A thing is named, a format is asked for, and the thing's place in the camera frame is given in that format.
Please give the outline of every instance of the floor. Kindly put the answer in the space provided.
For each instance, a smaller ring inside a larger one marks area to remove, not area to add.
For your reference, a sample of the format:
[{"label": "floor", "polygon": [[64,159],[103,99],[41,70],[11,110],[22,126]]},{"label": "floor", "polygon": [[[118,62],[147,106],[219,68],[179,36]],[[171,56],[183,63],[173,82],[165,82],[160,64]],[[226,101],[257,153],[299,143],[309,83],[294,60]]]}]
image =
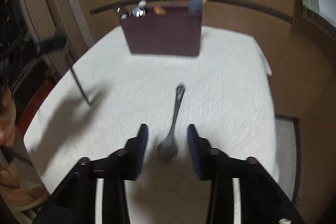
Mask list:
[{"label": "floor", "polygon": [[292,200],[296,175],[296,139],[293,120],[276,118],[276,134],[279,185]]}]

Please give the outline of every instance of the beige wall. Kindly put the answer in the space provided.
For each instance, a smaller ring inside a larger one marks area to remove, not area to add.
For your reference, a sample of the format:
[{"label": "beige wall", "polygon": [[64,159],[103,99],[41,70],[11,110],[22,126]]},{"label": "beige wall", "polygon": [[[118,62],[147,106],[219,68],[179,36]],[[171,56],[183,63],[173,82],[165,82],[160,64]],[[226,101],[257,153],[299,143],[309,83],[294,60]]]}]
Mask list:
[{"label": "beige wall", "polygon": [[276,113],[300,118],[334,79],[336,43],[302,18],[302,0],[295,7],[287,44],[269,83]]},{"label": "beige wall", "polygon": [[211,1],[204,8],[203,25],[253,36],[263,50],[272,71],[277,67],[291,28],[287,21],[266,13]]},{"label": "beige wall", "polygon": [[297,206],[315,223],[336,194],[336,80],[300,120],[303,176]]}]

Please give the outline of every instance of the maroon container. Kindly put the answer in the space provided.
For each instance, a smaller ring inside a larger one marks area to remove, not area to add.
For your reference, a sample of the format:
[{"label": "maroon container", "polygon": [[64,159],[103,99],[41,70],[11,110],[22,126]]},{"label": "maroon container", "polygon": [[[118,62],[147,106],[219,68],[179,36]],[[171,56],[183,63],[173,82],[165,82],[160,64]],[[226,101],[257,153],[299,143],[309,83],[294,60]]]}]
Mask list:
[{"label": "maroon container", "polygon": [[157,15],[148,7],[143,17],[121,20],[130,52],[199,56],[202,13],[188,12],[188,5],[162,7],[165,15]]}]

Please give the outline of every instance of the black metal leg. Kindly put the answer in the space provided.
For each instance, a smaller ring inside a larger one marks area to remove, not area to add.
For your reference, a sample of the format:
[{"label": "black metal leg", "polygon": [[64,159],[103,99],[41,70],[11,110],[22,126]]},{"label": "black metal leg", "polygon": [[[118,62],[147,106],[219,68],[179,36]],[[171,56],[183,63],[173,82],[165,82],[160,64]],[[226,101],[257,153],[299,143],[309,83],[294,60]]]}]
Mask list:
[{"label": "black metal leg", "polygon": [[87,104],[90,105],[89,99],[86,96],[86,94],[84,93],[84,90],[83,90],[81,84],[79,83],[78,77],[77,77],[77,75],[76,75],[76,73],[75,73],[75,71],[74,71],[74,69],[73,69],[72,66],[70,66],[70,70],[71,70],[71,73],[72,73],[72,75],[73,75],[73,77],[75,79],[75,82],[77,83],[77,86],[78,86],[79,90],[81,91],[84,99],[86,100]]}]

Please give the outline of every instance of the white tablecloth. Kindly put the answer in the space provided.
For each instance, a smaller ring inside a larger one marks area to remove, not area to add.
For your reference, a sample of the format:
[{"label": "white tablecloth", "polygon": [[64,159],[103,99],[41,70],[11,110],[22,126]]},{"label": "white tablecloth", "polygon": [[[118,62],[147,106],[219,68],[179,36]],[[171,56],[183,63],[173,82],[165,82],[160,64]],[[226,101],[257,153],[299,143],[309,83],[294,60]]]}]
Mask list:
[{"label": "white tablecloth", "polygon": [[[265,66],[248,35],[202,27],[198,58],[144,56],[130,54],[117,27],[74,65],[93,105],[85,103],[68,72],[36,113],[25,145],[52,193],[79,158],[108,156],[146,123],[142,174],[126,182],[131,223],[205,223],[210,183],[198,181],[193,173],[186,140],[190,123],[213,147],[239,159],[256,157],[278,180]],[[181,82],[186,92],[175,128],[179,154],[172,164],[162,165],[155,148],[169,131]],[[236,223],[239,208],[235,196]]]}]

